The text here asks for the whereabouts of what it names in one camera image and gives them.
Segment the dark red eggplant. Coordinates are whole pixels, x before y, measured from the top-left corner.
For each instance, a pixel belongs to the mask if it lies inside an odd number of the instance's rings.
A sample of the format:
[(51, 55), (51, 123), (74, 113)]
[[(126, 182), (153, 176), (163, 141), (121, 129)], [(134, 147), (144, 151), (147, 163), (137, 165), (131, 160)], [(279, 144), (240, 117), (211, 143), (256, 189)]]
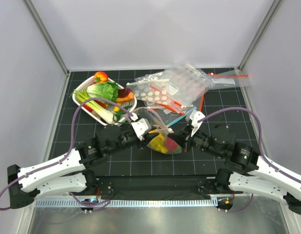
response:
[(132, 90), (129, 88), (118, 89), (118, 98), (125, 98), (129, 93), (132, 93)]

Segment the red orange tomato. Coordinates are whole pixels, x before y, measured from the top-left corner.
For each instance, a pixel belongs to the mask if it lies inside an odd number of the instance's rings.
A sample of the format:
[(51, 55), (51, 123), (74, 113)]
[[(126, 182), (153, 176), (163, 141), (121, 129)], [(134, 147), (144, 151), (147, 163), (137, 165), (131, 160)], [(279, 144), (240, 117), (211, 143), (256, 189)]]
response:
[(95, 83), (104, 83), (109, 80), (108, 75), (103, 71), (98, 71), (94, 74)]

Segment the orange-edged flat bag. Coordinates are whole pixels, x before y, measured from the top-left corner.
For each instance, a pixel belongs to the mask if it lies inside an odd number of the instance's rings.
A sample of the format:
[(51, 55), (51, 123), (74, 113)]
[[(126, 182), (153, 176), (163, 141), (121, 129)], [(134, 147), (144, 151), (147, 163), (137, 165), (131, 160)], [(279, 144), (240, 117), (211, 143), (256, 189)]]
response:
[(194, 101), (189, 107), (185, 108), (185, 111), (183, 112), (184, 115), (177, 114), (177, 113), (169, 113), (168, 114), (168, 120), (166, 120), (166, 124), (168, 127), (171, 127), (172, 125), (183, 121), (187, 116), (189, 116), (194, 110), (196, 111), (202, 111), (203, 105), (204, 105), (204, 97), (205, 93), (200, 96), (199, 99)]

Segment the pile of red-dotted bags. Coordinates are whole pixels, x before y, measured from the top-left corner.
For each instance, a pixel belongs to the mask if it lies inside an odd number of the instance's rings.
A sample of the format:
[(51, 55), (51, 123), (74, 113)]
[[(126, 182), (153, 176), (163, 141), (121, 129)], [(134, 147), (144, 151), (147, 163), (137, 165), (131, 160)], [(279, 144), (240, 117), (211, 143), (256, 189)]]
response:
[(174, 65), (162, 73), (167, 79), (171, 98), (183, 106), (191, 105), (213, 86), (211, 78), (203, 70), (195, 68), (188, 62)]

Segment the clear white-dotted zip bag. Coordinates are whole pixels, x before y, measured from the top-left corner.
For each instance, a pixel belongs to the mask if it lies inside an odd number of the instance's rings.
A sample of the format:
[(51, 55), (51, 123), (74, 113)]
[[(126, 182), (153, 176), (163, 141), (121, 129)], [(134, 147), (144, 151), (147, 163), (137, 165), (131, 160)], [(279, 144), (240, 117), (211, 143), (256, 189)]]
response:
[(184, 105), (172, 98), (169, 79), (128, 82), (126, 88), (131, 89), (138, 100), (165, 105), (177, 113), (185, 109)]

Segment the clear bag orange zipper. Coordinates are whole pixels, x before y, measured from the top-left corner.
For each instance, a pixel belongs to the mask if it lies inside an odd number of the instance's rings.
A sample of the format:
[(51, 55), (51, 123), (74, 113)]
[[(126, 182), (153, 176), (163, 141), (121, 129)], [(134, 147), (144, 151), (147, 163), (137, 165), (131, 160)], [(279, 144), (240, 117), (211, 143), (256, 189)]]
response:
[(248, 75), (242, 74), (239, 69), (220, 74), (208, 73), (207, 80), (211, 89), (239, 88), (251, 85)]

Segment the left aluminium frame post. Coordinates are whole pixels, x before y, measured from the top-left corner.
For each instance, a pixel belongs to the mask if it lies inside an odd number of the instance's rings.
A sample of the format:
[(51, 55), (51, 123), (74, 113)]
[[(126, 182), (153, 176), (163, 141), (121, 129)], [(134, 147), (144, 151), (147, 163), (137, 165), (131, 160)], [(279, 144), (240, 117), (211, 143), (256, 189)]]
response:
[(58, 62), (59, 66), (61, 67), (62, 71), (64, 72), (64, 74), (67, 76), (69, 74), (69, 69), (67, 68), (67, 66), (65, 65), (58, 49), (56, 48), (47, 28), (45, 27), (38, 11), (36, 10), (33, 2), (31, 0), (23, 0), (22, 1), (24, 3), (24, 5), (26, 6), (26, 8), (29, 11), (29, 14), (31, 15), (34, 23), (36, 24), (38, 30), (40, 31), (42, 37), (44, 38), (46, 44), (48, 45), (48, 47), (50, 48), (52, 54), (54, 55), (56, 61)]

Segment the yellow banana bunch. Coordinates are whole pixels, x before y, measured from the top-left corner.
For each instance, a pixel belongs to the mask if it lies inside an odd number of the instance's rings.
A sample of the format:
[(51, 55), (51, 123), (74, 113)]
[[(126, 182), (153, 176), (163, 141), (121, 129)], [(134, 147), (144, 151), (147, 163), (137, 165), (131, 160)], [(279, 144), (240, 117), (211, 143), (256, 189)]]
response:
[(168, 150), (165, 147), (165, 140), (166, 140), (166, 138), (161, 133), (159, 133), (158, 136), (156, 136), (155, 138), (153, 138), (150, 141), (150, 143), (148, 144), (148, 147), (157, 152), (167, 154)]

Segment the red apple front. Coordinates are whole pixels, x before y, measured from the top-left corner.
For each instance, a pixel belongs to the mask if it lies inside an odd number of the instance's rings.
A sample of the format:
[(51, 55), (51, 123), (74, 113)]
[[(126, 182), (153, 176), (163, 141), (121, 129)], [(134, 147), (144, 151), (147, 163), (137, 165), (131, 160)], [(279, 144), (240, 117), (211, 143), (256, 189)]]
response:
[(167, 137), (165, 140), (165, 147), (167, 148), (169, 154), (179, 152), (179, 145), (169, 137)]

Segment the small orange carrot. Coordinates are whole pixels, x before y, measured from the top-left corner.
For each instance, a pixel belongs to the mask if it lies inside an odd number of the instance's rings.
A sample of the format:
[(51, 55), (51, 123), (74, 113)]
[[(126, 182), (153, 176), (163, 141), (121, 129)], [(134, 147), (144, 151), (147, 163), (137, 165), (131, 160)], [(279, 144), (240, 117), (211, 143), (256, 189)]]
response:
[(134, 94), (133, 94), (133, 92), (130, 92), (125, 97), (118, 97), (116, 99), (116, 102), (123, 103), (123, 102), (131, 101), (133, 99), (134, 99)]

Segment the green lettuce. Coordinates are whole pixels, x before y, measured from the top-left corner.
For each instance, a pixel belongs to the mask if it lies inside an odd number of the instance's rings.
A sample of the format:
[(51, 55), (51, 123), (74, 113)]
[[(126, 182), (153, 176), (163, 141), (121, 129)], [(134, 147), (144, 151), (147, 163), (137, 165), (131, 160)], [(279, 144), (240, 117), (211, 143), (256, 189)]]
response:
[(118, 97), (118, 85), (115, 82), (96, 83), (87, 88), (87, 94), (91, 98), (103, 98), (116, 101)]

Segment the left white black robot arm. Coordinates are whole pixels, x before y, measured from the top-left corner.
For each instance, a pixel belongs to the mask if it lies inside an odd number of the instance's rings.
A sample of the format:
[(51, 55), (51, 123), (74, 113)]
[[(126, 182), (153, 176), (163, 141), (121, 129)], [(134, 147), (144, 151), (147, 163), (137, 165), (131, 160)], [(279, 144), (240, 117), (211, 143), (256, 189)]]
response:
[(30, 167), (11, 165), (7, 168), (10, 208), (20, 209), (44, 195), (62, 192), (93, 195), (98, 188), (93, 167), (105, 163), (113, 153), (132, 146), (143, 148), (158, 135), (139, 123), (128, 128), (106, 125), (66, 154)]

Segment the white plastic basket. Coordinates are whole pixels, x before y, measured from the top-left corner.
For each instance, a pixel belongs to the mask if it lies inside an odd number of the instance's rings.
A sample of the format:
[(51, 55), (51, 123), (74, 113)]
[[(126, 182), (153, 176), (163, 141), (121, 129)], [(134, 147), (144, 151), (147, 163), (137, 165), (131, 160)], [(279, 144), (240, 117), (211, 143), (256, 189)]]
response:
[[(87, 90), (87, 88), (91, 85), (95, 84), (95, 80), (94, 80), (94, 76), (88, 78), (87, 80), (85, 80), (83, 83), (81, 83), (75, 90)], [(77, 103), (77, 100), (75, 99), (75, 97), (72, 97), (74, 103), (77, 105), (77, 106), (80, 106), (80, 104)], [(118, 125), (120, 126), (121, 124), (123, 124), (126, 120), (126, 116), (127, 116), (127, 113), (124, 112), (124, 109), (126, 109), (128, 112), (132, 113), (133, 110), (136, 108), (137, 106), (137, 99), (134, 97), (133, 100), (131, 101), (128, 101), (128, 102), (123, 102), (123, 103), (119, 103), (119, 105), (122, 106), (122, 108), (120, 109), (120, 111), (118, 111), (119, 113), (119, 120), (116, 120), (116, 114), (114, 114), (114, 104), (110, 104), (108, 103), (107, 104), (107, 110), (112, 112), (113, 113), (113, 120), (114, 120), (114, 123), (115, 125)], [(83, 111), (85, 111), (90, 117), (92, 117), (94, 120), (96, 120), (97, 122), (99, 122), (100, 124), (106, 126), (108, 123), (101, 119), (100, 116), (98, 116), (94, 111), (92, 112), (89, 112), (87, 111), (85, 108), (81, 107), (81, 109)]]

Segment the green celery stalk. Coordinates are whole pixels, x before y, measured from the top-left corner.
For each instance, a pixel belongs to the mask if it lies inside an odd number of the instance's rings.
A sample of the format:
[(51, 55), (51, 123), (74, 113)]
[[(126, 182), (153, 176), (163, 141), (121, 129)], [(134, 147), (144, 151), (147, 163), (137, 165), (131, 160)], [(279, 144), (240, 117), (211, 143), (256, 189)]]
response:
[[(90, 95), (87, 93), (87, 90), (74, 90), (72, 93), (71, 93), (71, 96), (72, 97), (75, 97), (75, 99), (77, 100), (77, 103), (78, 104), (82, 104), (83, 102), (85, 102), (86, 100), (90, 99)], [(88, 105), (90, 108), (92, 108), (92, 110), (98, 115), (98, 111), (100, 109), (103, 109), (104, 107), (101, 106), (100, 104), (97, 103), (96, 100), (91, 100), (87, 103), (85, 103), (86, 105)]]

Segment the clear pink-dotted zip bag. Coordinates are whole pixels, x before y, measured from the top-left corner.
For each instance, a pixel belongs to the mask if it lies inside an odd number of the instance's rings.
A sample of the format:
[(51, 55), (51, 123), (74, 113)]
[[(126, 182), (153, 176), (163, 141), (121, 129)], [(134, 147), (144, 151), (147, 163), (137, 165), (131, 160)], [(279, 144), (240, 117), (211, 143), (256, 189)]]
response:
[(148, 107), (138, 107), (133, 110), (133, 114), (146, 119), (150, 126), (154, 128), (149, 131), (150, 134), (158, 133), (158, 135), (148, 143), (147, 146), (150, 149), (166, 155), (180, 154), (182, 152), (181, 147), (168, 137), (168, 134), (173, 133), (173, 130), (168, 127), (155, 110)]

